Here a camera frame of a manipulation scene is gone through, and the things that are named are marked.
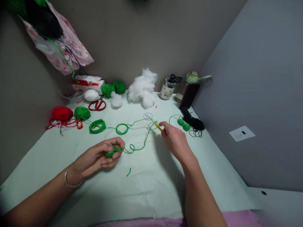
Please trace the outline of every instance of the silver bracelet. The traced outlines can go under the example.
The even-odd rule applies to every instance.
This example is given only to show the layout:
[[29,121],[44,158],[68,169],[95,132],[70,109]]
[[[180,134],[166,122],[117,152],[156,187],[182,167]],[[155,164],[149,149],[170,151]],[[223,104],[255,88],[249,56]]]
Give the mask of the silver bracelet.
[[83,182],[84,180],[82,180],[82,181],[80,182],[80,184],[78,184],[78,185],[76,185],[76,186],[71,186],[71,185],[69,185],[69,184],[66,182],[66,175],[67,175],[68,169],[69,169],[69,167],[66,169],[65,174],[64,174],[64,183],[66,184],[66,186],[68,186],[68,187],[70,187],[70,188],[76,188],[76,187],[80,186],[80,184],[82,184],[82,182]]

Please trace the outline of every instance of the gray wall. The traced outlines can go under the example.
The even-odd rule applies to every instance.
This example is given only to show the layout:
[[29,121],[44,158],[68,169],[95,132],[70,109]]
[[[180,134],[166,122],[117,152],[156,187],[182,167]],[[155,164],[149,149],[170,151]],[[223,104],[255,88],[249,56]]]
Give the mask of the gray wall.
[[23,23],[0,10],[0,184],[45,131],[63,75],[39,52]]
[[[249,186],[303,191],[303,1],[249,0],[207,63],[194,109]],[[235,142],[246,125],[256,137]]]
[[142,68],[159,74],[201,69],[247,0],[50,0],[95,60],[107,83],[131,85]]

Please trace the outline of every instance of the pink fabric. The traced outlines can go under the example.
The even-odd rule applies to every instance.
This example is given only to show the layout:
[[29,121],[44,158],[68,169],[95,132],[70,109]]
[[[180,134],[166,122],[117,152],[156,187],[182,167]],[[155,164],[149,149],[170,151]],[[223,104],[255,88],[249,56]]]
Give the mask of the pink fabric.
[[[251,210],[223,212],[228,227],[261,227]],[[183,218],[111,222],[96,227],[187,227]]]
[[[61,14],[59,14],[49,2],[48,6],[58,19],[58,22],[63,30],[63,39],[61,41],[64,43],[64,45],[66,45],[72,51],[72,53],[82,66],[87,66],[90,63],[93,63],[93,58],[90,56],[86,48],[80,42],[76,35],[76,32],[74,31],[70,23],[67,21],[67,19],[65,19]],[[48,40],[45,40],[42,36],[40,36],[31,24],[26,21],[23,21],[23,23],[26,27],[28,35],[35,43],[36,48],[44,53],[50,63],[52,63],[52,65],[64,75],[72,73],[72,69],[67,65],[66,61],[63,59],[61,53],[56,49],[56,47]],[[64,45],[58,46],[60,47],[66,60],[68,61],[68,64],[74,70],[79,69],[79,64],[77,60],[72,54],[68,54],[68,50],[65,48]]]

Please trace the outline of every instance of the black phone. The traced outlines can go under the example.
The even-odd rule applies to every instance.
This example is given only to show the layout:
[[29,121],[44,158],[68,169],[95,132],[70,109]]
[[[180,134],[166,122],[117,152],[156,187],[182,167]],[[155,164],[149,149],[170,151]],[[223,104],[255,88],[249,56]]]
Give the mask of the black phone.
[[186,108],[189,109],[193,103],[196,94],[200,88],[200,84],[188,84],[183,95],[183,99],[180,103],[179,109]]

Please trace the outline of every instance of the tissue box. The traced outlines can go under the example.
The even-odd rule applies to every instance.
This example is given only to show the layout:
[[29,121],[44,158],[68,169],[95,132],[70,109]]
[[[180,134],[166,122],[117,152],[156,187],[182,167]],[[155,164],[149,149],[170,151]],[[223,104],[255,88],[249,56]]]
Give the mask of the tissue box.
[[86,78],[83,78],[81,76],[75,76],[75,79],[79,81],[79,83],[77,81],[72,83],[76,92],[83,93],[92,89],[102,95],[101,87],[105,84],[105,81],[101,80],[101,77],[87,76]]

